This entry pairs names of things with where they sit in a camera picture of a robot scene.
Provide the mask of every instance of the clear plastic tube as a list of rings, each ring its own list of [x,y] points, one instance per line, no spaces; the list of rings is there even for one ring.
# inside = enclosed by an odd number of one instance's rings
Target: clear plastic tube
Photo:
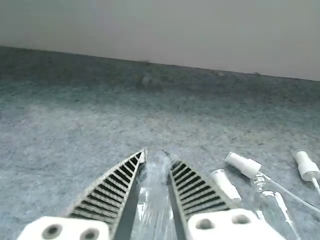
[[[171,162],[161,156],[158,162],[146,162],[145,178],[140,182],[132,240],[176,240],[174,216],[167,176]]]
[[[311,204],[303,201],[301,198],[299,198],[298,196],[294,195],[292,192],[290,192],[289,190],[287,190],[286,188],[284,188],[283,186],[281,186],[279,183],[277,183],[276,181],[273,181],[271,179],[271,177],[265,175],[264,173],[260,172],[260,174],[262,174],[270,183],[272,183],[273,185],[275,185],[276,187],[278,187],[279,189],[281,189],[282,191],[284,191],[285,193],[287,193],[288,195],[290,195],[293,199],[295,199],[296,201],[298,201],[299,203],[305,205],[306,207],[312,209],[313,211],[317,212],[318,214],[320,214],[320,210],[318,208],[316,208],[315,206],[312,206]]]
[[[288,240],[302,240],[301,230],[290,211],[288,203],[266,177],[257,174],[252,180],[254,187],[252,208],[261,221],[267,222]]]

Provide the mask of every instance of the screw hole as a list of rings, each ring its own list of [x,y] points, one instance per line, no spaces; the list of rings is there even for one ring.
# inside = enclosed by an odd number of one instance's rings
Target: screw hole
[[[48,226],[43,232],[42,237],[44,239],[55,239],[57,238],[62,231],[62,226],[59,224],[53,224]]]
[[[201,229],[201,230],[207,230],[207,229],[214,229],[215,225],[210,221],[209,219],[201,219],[199,220],[196,225],[196,229]]]
[[[249,224],[251,222],[246,215],[237,215],[234,216],[231,220],[234,224]]]
[[[98,237],[99,231],[94,228],[89,228],[81,234],[80,240],[96,240]]]

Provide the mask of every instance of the clear plastic bottle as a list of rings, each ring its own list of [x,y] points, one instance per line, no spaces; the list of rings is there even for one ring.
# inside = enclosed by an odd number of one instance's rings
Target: clear plastic bottle
[[[254,186],[254,211],[257,217],[266,221],[276,231],[288,240],[302,240],[288,206],[282,195],[272,190],[272,186],[262,174],[257,174],[252,180]]]

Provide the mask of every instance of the white cap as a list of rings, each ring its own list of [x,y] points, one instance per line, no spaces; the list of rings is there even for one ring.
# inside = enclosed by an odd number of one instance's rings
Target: white cap
[[[234,152],[229,152],[224,161],[240,170],[243,175],[246,175],[250,179],[253,179],[261,168],[260,163],[250,158],[239,156]]]
[[[315,162],[311,161],[307,153],[299,150],[295,153],[295,160],[298,164],[298,170],[304,181],[311,182],[312,178],[320,178],[320,170]]]
[[[217,169],[211,173],[215,183],[224,191],[224,193],[238,204],[241,202],[241,196],[239,195],[236,187],[231,184],[225,171],[223,169]]]

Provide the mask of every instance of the white spray nozzle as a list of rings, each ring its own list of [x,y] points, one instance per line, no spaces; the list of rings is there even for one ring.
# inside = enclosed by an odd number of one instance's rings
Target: white spray nozzle
[[[260,163],[250,158],[240,156],[234,152],[229,152],[224,161],[240,170],[243,175],[250,179],[253,179],[261,168]]]
[[[295,153],[295,160],[298,164],[300,176],[304,181],[313,182],[313,179],[320,178],[318,166],[308,157],[308,154],[305,151],[297,151]]]
[[[223,169],[217,169],[211,173],[215,183],[224,191],[224,193],[236,204],[241,202],[241,196],[234,185],[231,184]]]

